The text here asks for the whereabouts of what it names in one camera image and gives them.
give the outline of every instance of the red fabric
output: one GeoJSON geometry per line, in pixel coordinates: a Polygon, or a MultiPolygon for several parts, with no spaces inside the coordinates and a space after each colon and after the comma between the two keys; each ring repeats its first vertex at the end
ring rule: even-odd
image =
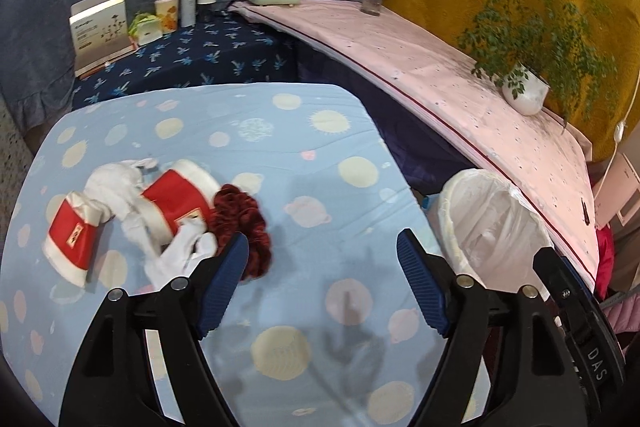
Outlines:
{"type": "Polygon", "coordinates": [[[174,235],[178,233],[178,223],[184,217],[200,216],[204,221],[210,219],[210,202],[190,181],[173,169],[162,174],[142,192],[142,197],[156,204],[174,235]]]}
{"type": "Polygon", "coordinates": [[[242,280],[264,275],[271,264],[271,239],[257,201],[235,185],[226,184],[213,198],[213,206],[209,230],[218,240],[218,253],[236,232],[242,232],[249,240],[249,261],[242,280]]]}
{"type": "Polygon", "coordinates": [[[600,254],[600,264],[598,264],[598,273],[596,274],[596,293],[598,297],[605,299],[607,288],[611,282],[616,251],[613,247],[613,232],[609,225],[602,230],[596,229],[596,236],[598,238],[598,253],[600,254]]]}
{"type": "Polygon", "coordinates": [[[85,223],[69,202],[63,200],[49,228],[49,237],[65,257],[82,270],[89,268],[95,234],[96,228],[85,223]]]}

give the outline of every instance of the metal bolt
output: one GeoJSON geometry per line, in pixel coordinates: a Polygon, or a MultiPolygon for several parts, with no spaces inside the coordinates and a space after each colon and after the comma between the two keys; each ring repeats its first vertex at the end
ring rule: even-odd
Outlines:
{"type": "Polygon", "coordinates": [[[119,301],[120,299],[122,299],[122,296],[124,295],[123,291],[120,288],[115,288],[113,290],[111,290],[109,292],[109,294],[107,295],[107,298],[110,301],[119,301]]]}
{"type": "Polygon", "coordinates": [[[526,284],[522,287],[522,293],[529,299],[535,299],[538,296],[538,289],[535,286],[526,284]]]}
{"type": "Polygon", "coordinates": [[[458,286],[463,288],[471,288],[474,285],[473,277],[469,277],[468,275],[458,275],[456,277],[456,282],[458,286]]]}
{"type": "Polygon", "coordinates": [[[176,279],[171,281],[171,288],[176,291],[184,290],[188,285],[189,280],[185,277],[177,277],[176,279]]]}

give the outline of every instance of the white plant pot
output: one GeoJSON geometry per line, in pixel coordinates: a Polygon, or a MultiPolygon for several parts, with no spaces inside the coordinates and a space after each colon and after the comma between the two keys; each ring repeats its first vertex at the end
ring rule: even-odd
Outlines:
{"type": "Polygon", "coordinates": [[[542,109],[545,103],[549,86],[529,70],[524,70],[525,76],[522,78],[524,92],[518,93],[517,98],[513,98],[512,87],[508,87],[507,82],[502,85],[502,95],[511,107],[524,116],[533,116],[542,109]]]}

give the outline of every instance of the white cable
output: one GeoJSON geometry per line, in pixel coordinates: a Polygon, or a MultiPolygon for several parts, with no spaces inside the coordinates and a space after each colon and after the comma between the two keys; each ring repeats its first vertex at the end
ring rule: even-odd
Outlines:
{"type": "Polygon", "coordinates": [[[593,200],[595,201],[596,199],[598,199],[598,195],[600,194],[600,190],[602,189],[602,186],[604,185],[604,180],[607,177],[607,174],[609,174],[609,168],[611,167],[611,164],[613,163],[613,159],[616,157],[616,153],[618,152],[618,144],[620,142],[622,142],[622,136],[623,134],[625,134],[625,126],[626,126],[626,118],[628,118],[629,113],[631,112],[631,108],[634,107],[634,102],[636,101],[636,94],[638,94],[638,85],[640,84],[640,71],[638,71],[638,79],[636,80],[636,87],[634,88],[634,95],[631,97],[631,103],[629,104],[628,109],[626,110],[626,114],[625,114],[625,118],[623,118],[621,121],[619,121],[616,124],[616,129],[613,132],[613,141],[615,142],[615,147],[613,147],[613,154],[611,155],[611,159],[609,160],[609,164],[607,165],[607,169],[604,171],[604,176],[602,177],[602,179],[600,180],[600,183],[598,184],[598,190],[596,191],[595,195],[593,196],[593,200]]]}

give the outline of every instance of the trash bin liner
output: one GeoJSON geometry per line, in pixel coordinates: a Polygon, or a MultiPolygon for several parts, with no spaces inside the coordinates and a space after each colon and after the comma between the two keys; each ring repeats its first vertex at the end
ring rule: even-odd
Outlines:
{"type": "Polygon", "coordinates": [[[460,171],[444,185],[427,218],[456,273],[512,293],[530,284],[548,298],[532,264],[538,250],[553,243],[542,218],[504,177],[483,169],[460,171]]]}

